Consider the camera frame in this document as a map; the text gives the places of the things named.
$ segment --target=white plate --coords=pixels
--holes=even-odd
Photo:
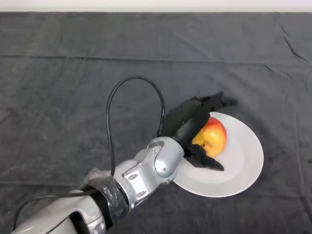
[[[253,131],[238,119],[211,112],[224,125],[227,144],[215,159],[224,171],[195,168],[186,159],[179,164],[174,182],[181,188],[201,196],[224,197],[240,193],[250,187],[260,175],[263,150]]]

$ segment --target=white wall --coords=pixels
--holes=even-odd
[[[312,12],[312,0],[0,0],[0,11]]]

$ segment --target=black cable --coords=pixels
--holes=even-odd
[[[161,116],[160,116],[160,123],[159,123],[158,131],[157,131],[157,137],[160,136],[162,125],[163,125],[163,121],[164,121],[164,117],[165,117],[165,101],[164,101],[164,98],[162,96],[162,93],[161,93],[160,89],[150,79],[147,79],[146,77],[142,77],[142,76],[130,76],[130,77],[126,77],[123,80],[121,80],[114,87],[114,89],[111,91],[111,94],[108,97],[107,105],[106,105],[106,129],[107,129],[109,150],[110,150],[110,154],[111,154],[111,175],[112,176],[114,176],[114,174],[115,174],[115,167],[116,166],[115,166],[114,145],[113,145],[113,140],[112,140],[112,131],[111,131],[111,122],[110,122],[110,107],[111,107],[113,96],[114,96],[115,92],[117,91],[117,89],[124,82],[129,81],[131,79],[141,79],[141,80],[144,80],[144,81],[150,83],[156,89],[156,91],[157,91],[157,93],[159,95],[159,99],[160,99],[160,103],[161,103]]]
[[[163,125],[163,120],[165,116],[165,101],[162,96],[162,93],[160,89],[157,87],[157,85],[152,82],[151,80],[141,77],[141,76],[131,76],[131,77],[126,77],[125,79],[121,80],[115,88],[112,90],[111,94],[109,95],[108,101],[107,101],[107,106],[106,106],[106,128],[107,128],[107,137],[108,137],[108,142],[109,142],[109,147],[110,147],[110,153],[111,153],[111,175],[114,176],[115,173],[115,155],[114,155],[114,146],[113,146],[113,141],[112,141],[112,132],[111,132],[111,126],[110,126],[110,107],[112,103],[113,96],[116,92],[116,90],[126,81],[131,80],[131,79],[141,79],[144,80],[148,83],[150,83],[157,91],[159,98],[160,98],[160,103],[161,103],[161,117],[160,117],[160,123],[157,131],[157,137],[160,136],[162,125]],[[26,206],[28,203],[36,200],[41,200],[41,199],[51,199],[51,198],[66,198],[66,197],[79,197],[79,196],[87,196],[91,195],[93,193],[97,192],[96,189],[81,192],[81,193],[73,193],[73,194],[51,194],[51,195],[40,195],[36,196],[30,200],[25,201],[15,212],[14,214],[14,219],[13,219],[13,225],[12,225],[12,232],[16,228],[18,216],[21,212],[21,210]]]
[[[96,193],[97,190],[93,189],[93,190],[89,190],[89,191],[85,191],[85,192],[81,192],[81,193],[72,193],[72,194],[50,194],[50,195],[40,195],[40,196],[36,196],[33,197],[30,200],[25,201],[23,204],[21,204],[21,206],[16,210],[15,214],[14,214],[14,219],[13,219],[13,224],[12,224],[12,232],[15,230],[16,228],[16,223],[18,221],[18,216],[20,214],[20,211],[24,208],[24,206],[26,206],[29,202],[32,201],[36,201],[36,200],[41,200],[41,199],[51,199],[51,198],[66,198],[66,197],[78,197],[78,196],[88,196],[91,194]]]

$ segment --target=apple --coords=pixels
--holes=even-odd
[[[226,145],[227,134],[223,124],[216,118],[210,117],[205,126],[199,131],[192,144],[200,145],[209,157],[216,157]]]

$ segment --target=silver robot arm segment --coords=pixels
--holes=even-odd
[[[184,151],[175,140],[157,137],[134,159],[116,166],[114,180],[129,204],[128,213],[158,186],[174,179],[183,156]],[[92,196],[59,198],[18,226],[13,234],[105,234],[105,216]]]
[[[183,156],[184,151],[176,141],[169,137],[158,137],[134,159],[116,167],[114,179],[128,198],[129,212],[159,185],[168,184],[175,178]]]

